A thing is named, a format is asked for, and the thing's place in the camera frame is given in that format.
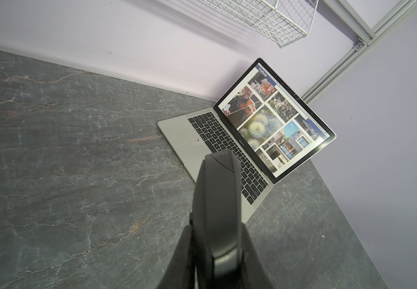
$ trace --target countertop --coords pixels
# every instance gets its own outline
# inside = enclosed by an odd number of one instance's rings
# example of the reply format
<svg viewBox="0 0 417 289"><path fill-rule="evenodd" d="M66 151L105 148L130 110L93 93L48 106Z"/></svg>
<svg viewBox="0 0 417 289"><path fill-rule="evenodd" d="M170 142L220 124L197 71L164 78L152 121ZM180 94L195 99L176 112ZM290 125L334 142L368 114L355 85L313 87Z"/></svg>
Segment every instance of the countertop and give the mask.
<svg viewBox="0 0 417 289"><path fill-rule="evenodd" d="M157 121L212 104L0 51L0 288L155 288L194 190ZM310 161L246 225L277 288L386 288Z"/></svg>

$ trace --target trackpad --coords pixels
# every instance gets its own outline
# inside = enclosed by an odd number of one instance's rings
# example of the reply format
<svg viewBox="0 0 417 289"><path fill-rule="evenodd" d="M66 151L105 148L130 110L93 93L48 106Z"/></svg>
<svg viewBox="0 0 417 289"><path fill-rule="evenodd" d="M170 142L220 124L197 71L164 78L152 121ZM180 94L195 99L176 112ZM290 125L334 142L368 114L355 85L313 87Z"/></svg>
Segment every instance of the trackpad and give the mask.
<svg viewBox="0 0 417 289"><path fill-rule="evenodd" d="M178 148L176 153L191 177L197 180L202 160L205 159L207 154L211 154L212 152L205 145L205 142L197 140Z"/></svg>

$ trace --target web page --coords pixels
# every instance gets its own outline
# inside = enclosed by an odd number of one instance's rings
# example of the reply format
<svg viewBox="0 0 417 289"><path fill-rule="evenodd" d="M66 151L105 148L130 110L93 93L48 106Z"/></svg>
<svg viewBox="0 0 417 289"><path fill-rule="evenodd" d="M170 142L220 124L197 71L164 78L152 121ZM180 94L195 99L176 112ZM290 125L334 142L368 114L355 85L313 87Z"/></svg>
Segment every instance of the web page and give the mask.
<svg viewBox="0 0 417 289"><path fill-rule="evenodd" d="M329 137L259 64L218 107L275 177Z"/></svg>

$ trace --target laptop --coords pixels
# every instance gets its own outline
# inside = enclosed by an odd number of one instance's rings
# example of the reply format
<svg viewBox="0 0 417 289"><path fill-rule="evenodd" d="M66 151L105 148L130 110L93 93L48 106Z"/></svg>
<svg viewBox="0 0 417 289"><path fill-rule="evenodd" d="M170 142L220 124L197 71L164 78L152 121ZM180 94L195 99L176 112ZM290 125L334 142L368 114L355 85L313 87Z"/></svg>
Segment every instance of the laptop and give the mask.
<svg viewBox="0 0 417 289"><path fill-rule="evenodd" d="M335 139L335 133L261 59L211 108L158 122L194 181L205 155L241 161L243 223L274 184Z"/></svg>

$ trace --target wire basket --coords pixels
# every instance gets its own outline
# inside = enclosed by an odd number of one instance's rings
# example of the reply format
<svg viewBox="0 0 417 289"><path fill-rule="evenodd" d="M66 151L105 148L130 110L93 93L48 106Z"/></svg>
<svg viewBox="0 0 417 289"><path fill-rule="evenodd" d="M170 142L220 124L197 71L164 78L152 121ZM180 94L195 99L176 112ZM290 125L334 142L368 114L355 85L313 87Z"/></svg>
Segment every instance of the wire basket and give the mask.
<svg viewBox="0 0 417 289"><path fill-rule="evenodd" d="M204 0L284 47L311 31L318 0Z"/></svg>

